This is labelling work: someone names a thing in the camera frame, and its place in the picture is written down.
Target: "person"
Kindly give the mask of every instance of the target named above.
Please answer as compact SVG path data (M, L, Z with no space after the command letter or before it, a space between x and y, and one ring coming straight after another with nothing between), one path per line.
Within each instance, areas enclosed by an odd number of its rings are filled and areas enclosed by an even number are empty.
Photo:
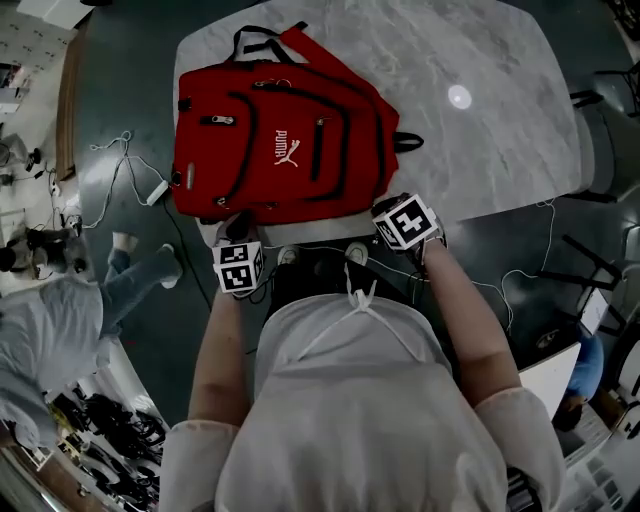
M459 383L427 319L350 261L366 252L348 250L331 281L280 251L253 405L247 320L218 291L188 419L165 441L160 511L504 511L516 480L531 510L557 505L565 465L545 406L521 387L500 323L448 249L429 239L421 261Z
M36 148L29 153L27 146L17 133L0 139L0 167L24 164L25 170L31 171L33 166L39 164L41 160L40 150Z
M604 371L602 340L579 325L572 330L576 333L573 339L577 336L580 341L580 352L552 422L562 432L570 432L576 428L582 418L582 406L596 394Z
M67 241L78 237L74 229L16 230L0 248L0 272L11 272L18 279L33 280L40 277L40 267L64 273L68 265L65 256Z
M0 444L51 448L56 425L42 393L108 363L120 321L157 285L175 286L182 266L171 245L130 266L137 244L114 233L104 283L65 277L0 299Z

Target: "person in blue shirt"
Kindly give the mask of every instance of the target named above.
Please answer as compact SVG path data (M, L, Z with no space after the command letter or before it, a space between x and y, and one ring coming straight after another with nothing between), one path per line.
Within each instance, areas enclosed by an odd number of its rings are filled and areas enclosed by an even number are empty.
M593 398L604 371L602 341L577 327L580 353L569 385L553 418L553 426L562 432L573 430L582 417L582 406Z

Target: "person in blue jeans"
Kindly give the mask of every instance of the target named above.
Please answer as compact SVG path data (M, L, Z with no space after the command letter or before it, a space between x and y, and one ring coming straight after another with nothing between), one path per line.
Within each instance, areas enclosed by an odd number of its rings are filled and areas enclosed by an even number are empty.
M562 432L573 430L582 417L582 406L593 398L604 371L602 341L578 326L580 353L553 426Z
M175 286L173 247L130 266L137 240L113 234L102 284L61 278L0 299L0 448L52 448L57 427L43 399L108 363L120 321L157 285Z

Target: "dark floor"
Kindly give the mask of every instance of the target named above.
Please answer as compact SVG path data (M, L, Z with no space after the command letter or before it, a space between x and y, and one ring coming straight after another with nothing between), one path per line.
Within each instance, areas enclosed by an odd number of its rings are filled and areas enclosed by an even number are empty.
M98 9L90 21L87 48L81 65L76 106L76 165L81 182L84 215L97 217L113 161L88 150L123 130L135 132L131 154L144 155L159 169L168 170L173 152L171 107L173 65L178 43L189 33L252 3L246 1L189 2L129 0ZM611 15L599 0L512 0L511 5L530 12L545 32L565 74L570 90L589 87L598 69L627 69L631 59ZM598 116L588 114L590 122ZM612 155L606 141L594 140L599 172L611 170ZM100 166L100 185L88 171ZM152 190L151 176L140 175L140 187ZM126 180L114 188L114 201L101 226L88 233L93 262L99 276L106 271L110 232L128 231L141 238L138 254L152 251L165 241L180 246L183 237L197 275L208 295L217 286L212 260L192 219L179 217L181 235L161 207L139 208ZM622 233L638 218L638 195L624 204L601 205L558 199L548 269L589 275L587 260L559 241L571 234L605 259L620 256ZM500 284L502 275L519 268L539 270L547 247L551 210L531 206L448 226L453 253L476 281ZM346 247L348 241L335 244ZM396 268L412 272L408 262L395 258L381 246L370 246L371 256ZM273 265L275 252L268 253ZM407 279L381 270L381 274L406 289ZM631 281L629 286L638 287ZM514 350L522 361L529 359L532 342L554 317L557 309L575 311L580 293L575 285L511 276L507 294L515 312L512 326ZM498 294L482 288L503 325L507 313ZM437 311L428 287L420 304L439 328ZM247 350L255 348L268 308L268 297L259 305L244 303ZM173 424L185 417L191 377L202 333L208 318L207 304L198 292L192 272L170 292L156 291L125 322L125 348L165 419ZM612 341L607 341L607 351Z

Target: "red backpack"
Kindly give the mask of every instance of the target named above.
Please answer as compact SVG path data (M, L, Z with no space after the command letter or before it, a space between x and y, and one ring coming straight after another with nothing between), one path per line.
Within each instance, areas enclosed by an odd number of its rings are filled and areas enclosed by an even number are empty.
M251 210L259 224L361 212L386 191L395 153L423 144L396 132L398 113L304 27L243 27L227 61L180 77L178 211L213 221ZM236 61L242 32L271 37L244 53L269 48L280 62ZM295 63L274 38L309 63Z

